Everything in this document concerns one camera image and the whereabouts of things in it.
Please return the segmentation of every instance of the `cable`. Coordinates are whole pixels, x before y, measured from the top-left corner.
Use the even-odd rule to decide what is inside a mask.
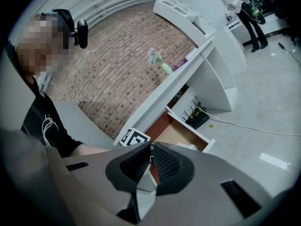
[[[213,116],[214,118],[218,119],[218,120],[211,119],[211,120],[213,120],[213,121],[218,121],[218,122],[222,122],[222,123],[227,123],[227,124],[231,124],[231,125],[233,125],[233,126],[238,126],[238,127],[242,127],[242,128],[252,129],[252,130],[256,130],[256,131],[262,132],[262,133],[275,134],[275,135],[282,135],[282,136],[296,136],[296,137],[301,137],[301,135],[299,135],[299,134],[277,133],[277,132],[271,132],[271,131],[259,130],[259,129],[256,129],[256,128],[253,128],[253,127],[240,126],[240,125],[234,124],[234,123],[229,122],[229,121],[223,121],[223,120],[221,120],[220,118],[218,118],[218,117],[216,117],[216,116],[214,116],[214,115],[211,115],[211,114],[209,114],[209,113],[203,111],[201,108],[199,108],[199,107],[197,107],[197,108],[200,109],[202,112],[206,113],[207,115]]]
[[[295,56],[291,53],[291,51],[287,50],[287,49],[282,45],[282,43],[280,43],[280,42],[278,42],[278,45],[279,45],[280,48],[282,48],[282,49],[284,49],[285,51],[289,52],[290,55],[291,55],[291,56],[299,63],[299,65],[301,66],[300,61],[299,61],[298,59],[295,58]]]

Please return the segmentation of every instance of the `man's arm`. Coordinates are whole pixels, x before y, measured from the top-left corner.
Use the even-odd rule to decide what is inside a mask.
[[[86,144],[81,144],[75,148],[75,150],[71,153],[70,156],[83,156],[83,155],[90,155],[96,153],[103,153],[109,150],[105,150],[99,147],[89,146]]]
[[[63,123],[52,100],[47,95],[45,95],[45,99],[48,100],[49,105],[52,107],[52,116],[61,135],[61,148],[59,148],[58,150],[60,151],[60,155],[62,155],[62,157],[89,155],[107,151],[99,147],[93,147],[83,144],[82,142],[76,141],[71,136],[69,136],[67,130],[63,126]]]

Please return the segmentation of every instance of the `black mesh pad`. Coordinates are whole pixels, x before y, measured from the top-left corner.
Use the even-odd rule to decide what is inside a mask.
[[[176,194],[193,179],[194,166],[188,157],[167,148],[160,142],[154,143],[153,155],[160,180],[157,196]]]
[[[107,178],[119,191],[135,193],[137,184],[150,163],[150,143],[140,144],[134,150],[110,161],[105,169]]]

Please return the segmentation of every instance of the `person standing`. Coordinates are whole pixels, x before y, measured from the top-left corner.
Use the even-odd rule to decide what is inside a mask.
[[[222,0],[228,10],[234,11],[235,14],[240,18],[241,22],[244,24],[244,26],[247,28],[250,36],[251,36],[251,41],[253,44],[253,49],[251,52],[255,52],[257,50],[264,49],[268,45],[268,41],[266,37],[264,36],[264,33],[262,32],[260,26],[254,21],[248,14],[252,14],[252,11],[250,8],[247,6],[247,4],[243,0]],[[259,47],[258,40],[256,38],[256,35],[252,29],[252,26],[255,28],[256,33],[258,35],[258,39],[261,43],[261,47]]]

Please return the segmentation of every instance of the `headphones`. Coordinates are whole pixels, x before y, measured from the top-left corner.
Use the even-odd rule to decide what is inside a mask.
[[[53,9],[47,13],[41,13],[42,16],[54,16],[63,23],[63,30],[68,30],[74,37],[74,45],[81,48],[88,46],[88,24],[85,19],[77,22],[77,28],[74,27],[74,20],[69,10]]]

